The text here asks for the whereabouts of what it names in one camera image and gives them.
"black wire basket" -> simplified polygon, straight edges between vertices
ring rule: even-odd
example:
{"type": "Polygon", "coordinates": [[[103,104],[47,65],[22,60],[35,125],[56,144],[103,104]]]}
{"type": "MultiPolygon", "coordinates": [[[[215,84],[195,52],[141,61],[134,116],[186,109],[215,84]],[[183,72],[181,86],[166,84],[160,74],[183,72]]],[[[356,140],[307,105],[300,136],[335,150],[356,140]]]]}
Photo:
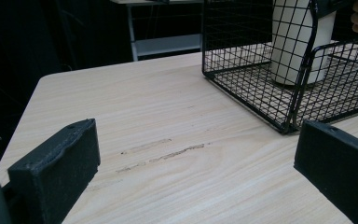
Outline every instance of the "black wire basket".
{"type": "Polygon", "coordinates": [[[332,122],[358,113],[351,7],[337,11],[331,41],[317,46],[326,8],[316,0],[298,2],[204,4],[203,74],[282,133],[299,130],[304,119],[332,122]]]}

